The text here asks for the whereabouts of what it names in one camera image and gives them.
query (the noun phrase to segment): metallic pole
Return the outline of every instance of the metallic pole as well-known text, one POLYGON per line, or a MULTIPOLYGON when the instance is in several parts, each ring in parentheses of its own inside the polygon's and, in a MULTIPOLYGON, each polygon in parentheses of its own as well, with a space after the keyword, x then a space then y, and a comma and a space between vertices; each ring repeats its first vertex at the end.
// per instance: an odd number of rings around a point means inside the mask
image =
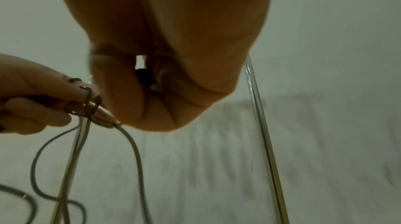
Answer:
MULTIPOLYGON (((75 163, 70 176, 67 176, 67 170, 70 168, 70 165, 72 165, 72 163, 71 163, 72 158, 76 154, 79 154, 79 153, 77 153, 77 149, 78 149, 79 145, 81 145, 81 143, 86 140, 86 137, 88 136, 88 133, 89 133, 89 128, 91 126, 91 121, 89 119, 87 119, 86 117, 80 117, 79 123, 81 126, 79 127, 78 131, 75 134, 75 140, 74 140, 74 144, 72 145, 70 158, 68 159, 66 171, 64 173, 64 177, 63 177, 63 180, 62 180, 61 186, 60 186, 60 191, 58 193, 59 198, 61 197, 64 186, 68 187, 67 195, 70 192, 72 182, 74 180, 76 165, 77 165, 78 161, 75 163)), ((52 214, 52 217, 50 220, 50 224, 60 224, 61 220, 62 220, 61 204, 60 204, 60 202, 57 202, 53 209, 53 214, 52 214)))
POLYGON ((285 206, 283 190, 281 188, 279 172, 277 170, 276 159, 274 158, 272 142, 270 140, 269 130, 266 124, 266 118, 262 107, 262 102, 259 95, 258 85, 252 67, 251 58, 246 58, 245 61, 245 75, 248 83, 249 93, 252 99, 252 107, 256 117, 256 122, 260 128, 263 146, 266 152, 266 164, 269 167, 270 184, 272 185, 271 191, 274 197, 274 206, 276 210, 277 220, 280 224, 289 224, 287 209, 285 206))

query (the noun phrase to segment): string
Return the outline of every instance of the string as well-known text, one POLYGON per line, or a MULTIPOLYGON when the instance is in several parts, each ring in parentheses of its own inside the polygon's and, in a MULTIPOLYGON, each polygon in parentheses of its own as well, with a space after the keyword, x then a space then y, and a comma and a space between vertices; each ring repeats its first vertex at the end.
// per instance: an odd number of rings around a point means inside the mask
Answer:
MULTIPOLYGON (((69 80, 71 83, 75 82, 75 81, 80 81, 80 79, 70 79, 69 80)), ((117 130, 119 130, 129 141, 132 150, 134 152, 135 155, 135 160, 137 163, 137 171, 138 171, 138 187, 139 187, 139 193, 140 193, 140 202, 141 202, 141 208, 142 208, 142 214, 143 214, 143 219, 145 224, 152 224, 152 220, 151 220, 151 216, 149 213, 149 208, 147 205, 147 200, 146 200, 146 195, 145 195, 145 184, 144 184, 144 178, 143 178, 143 169, 142 169, 142 161, 140 158, 140 153, 139 153, 139 149, 137 144, 135 143, 134 139, 131 137, 131 135, 129 135, 129 133, 121 127, 120 124, 115 123, 115 122, 110 122, 110 121, 106 121, 100 118, 95 117, 95 113, 98 109, 99 106, 101 106, 102 104, 102 100, 100 97, 96 97, 94 100, 92 100, 92 95, 93 95, 93 91, 91 88, 88 87, 81 87, 82 89, 88 91, 88 95, 87 98, 84 102, 84 114, 79 114, 77 112, 72 111, 71 109, 71 105, 67 105, 65 108, 65 111, 71 115, 75 115, 75 116, 79 116, 79 117, 86 117, 88 118, 89 121, 91 121, 92 123, 101 126, 101 127, 106 127, 106 128, 116 128, 117 130)), ((36 165, 38 163, 39 157, 42 154, 43 150, 53 141, 57 140, 58 138, 66 135, 67 133, 70 133, 76 129, 78 129, 79 127, 82 126, 82 119, 80 119, 80 123, 78 126, 65 131, 53 138, 51 138, 49 141, 47 141, 36 153, 35 158, 33 159, 32 163, 31 163, 31 168, 30 168, 30 183, 32 186, 32 189, 34 190, 34 192, 40 196, 41 198, 44 198, 46 200, 51 200, 51 201, 56 201, 60 203, 60 207, 61 207, 61 211, 62 211, 62 215, 63 215, 63 219, 64 219, 64 223, 65 224, 71 224, 70 221, 70 216, 69 216, 69 209, 68 209, 68 204, 74 205, 77 208, 80 209, 81 213, 82 213, 82 224, 86 224, 87 221, 87 212, 86 212, 86 208, 82 203, 79 203, 78 201, 75 200, 71 200, 68 199, 68 188, 69 188, 69 183, 63 183, 62 187, 61 187, 61 195, 60 197, 55 197, 52 195, 48 195, 46 193, 44 193, 38 186, 37 181, 36 181, 36 165)), ((65 181, 70 181, 70 177, 72 175, 72 171, 73 171, 73 167, 76 166, 78 157, 82 151, 82 148, 85 145, 86 142, 86 138, 87 135, 84 137, 84 140, 82 140, 82 142, 78 145, 78 147, 75 150, 75 154, 72 156, 71 158, 71 162, 70 165, 66 171, 66 175, 65 175, 65 181)), ((20 191, 18 189, 15 188, 11 188, 5 185, 0 185, 0 191, 3 191, 5 193, 11 194, 13 196, 17 196, 20 197, 22 199, 24 199, 25 201, 28 202, 28 204, 30 205, 31 211, 30 211, 30 216, 26 222, 26 224, 32 224, 33 220, 35 219, 37 212, 38 212, 38 204, 36 202, 36 200, 29 195, 26 192, 20 191)))

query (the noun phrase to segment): stained surface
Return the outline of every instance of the stained surface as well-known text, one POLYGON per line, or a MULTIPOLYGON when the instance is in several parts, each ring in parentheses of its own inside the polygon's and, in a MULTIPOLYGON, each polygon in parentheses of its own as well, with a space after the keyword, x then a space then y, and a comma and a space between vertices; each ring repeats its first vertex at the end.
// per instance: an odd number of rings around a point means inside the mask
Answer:
MULTIPOLYGON (((0 51, 89 80, 86 38, 61 0, 0 0, 0 51)), ((401 0, 273 0, 251 51, 292 224, 401 222, 401 0)), ((29 163, 60 133, 2 136, 0 183, 32 192, 29 163)), ((144 159, 155 223, 275 223, 258 130, 242 77, 237 91, 171 134, 129 130, 144 159)), ((38 164, 57 194, 73 135, 38 164)), ((71 197, 89 223, 141 223, 125 139, 95 128, 71 197)), ((37 223, 53 204, 40 202, 37 223)), ((23 223, 0 195, 0 223, 23 223)), ((80 215, 71 208, 73 223, 80 215)))

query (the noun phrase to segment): hand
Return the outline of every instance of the hand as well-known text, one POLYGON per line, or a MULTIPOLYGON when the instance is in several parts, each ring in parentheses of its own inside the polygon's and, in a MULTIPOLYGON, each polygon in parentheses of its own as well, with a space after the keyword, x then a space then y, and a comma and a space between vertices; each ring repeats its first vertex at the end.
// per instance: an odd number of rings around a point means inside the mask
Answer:
POLYGON ((169 131, 235 89, 270 0, 65 2, 93 45, 91 71, 106 107, 122 123, 169 131), (138 55, 155 88, 139 83, 138 55))
POLYGON ((63 107, 83 103, 88 92, 68 82, 69 77, 34 62, 0 54, 0 130, 22 135, 46 126, 65 126, 71 121, 63 107), (47 106, 32 99, 50 100, 47 106))

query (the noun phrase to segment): white wall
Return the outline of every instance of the white wall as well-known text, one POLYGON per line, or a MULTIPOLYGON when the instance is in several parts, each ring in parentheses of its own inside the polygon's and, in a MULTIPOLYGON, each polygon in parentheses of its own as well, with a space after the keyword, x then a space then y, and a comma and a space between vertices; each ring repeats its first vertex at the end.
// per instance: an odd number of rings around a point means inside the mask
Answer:
MULTIPOLYGON (((401 0, 273 0, 251 57, 292 224, 401 222, 401 192, 389 181, 401 157, 400 15, 401 0)), ((88 80, 86 49, 61 0, 0 0, 1 52, 88 80)), ((59 132, 2 136, 0 183, 32 192, 29 163, 59 132)), ((184 130, 130 132, 155 223, 274 223, 243 78, 184 130)), ((58 192, 72 138, 39 163, 49 193, 58 192)), ((71 192, 87 206, 88 223, 141 223, 136 185, 125 139, 94 127, 71 192)), ((46 223, 53 205, 38 200, 36 223, 46 223)), ((26 211, 0 195, 0 223, 23 223, 26 211)))

